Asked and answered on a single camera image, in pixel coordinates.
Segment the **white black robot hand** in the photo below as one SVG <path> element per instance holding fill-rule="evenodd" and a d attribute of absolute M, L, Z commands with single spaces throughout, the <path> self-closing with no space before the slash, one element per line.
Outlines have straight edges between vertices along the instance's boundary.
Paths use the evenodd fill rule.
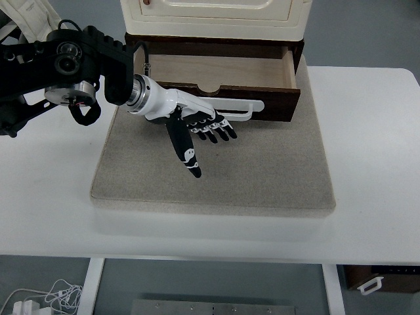
<path fill-rule="evenodd" d="M 179 89 L 165 89 L 145 75 L 134 76 L 126 111 L 144 116 L 149 121 L 169 118 L 165 126 L 175 153 L 196 178 L 201 177 L 201 169 L 190 131 L 213 144 L 218 143 L 213 131 L 224 141 L 238 137 L 229 121 L 210 103 Z"/>

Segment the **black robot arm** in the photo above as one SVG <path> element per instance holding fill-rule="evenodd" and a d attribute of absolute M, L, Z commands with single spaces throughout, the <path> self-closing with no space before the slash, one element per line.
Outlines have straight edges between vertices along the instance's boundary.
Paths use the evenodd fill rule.
<path fill-rule="evenodd" d="M 93 124 L 101 113 L 96 92 L 104 82 L 109 103 L 166 126 L 178 158 L 200 177 L 192 134 L 216 142 L 235 138 L 234 129 L 210 103 L 136 74 L 134 53 L 92 26 L 54 30 L 45 41 L 2 45 L 1 134 L 15 137 L 29 120 L 59 105 L 69 108 L 78 124 Z"/>

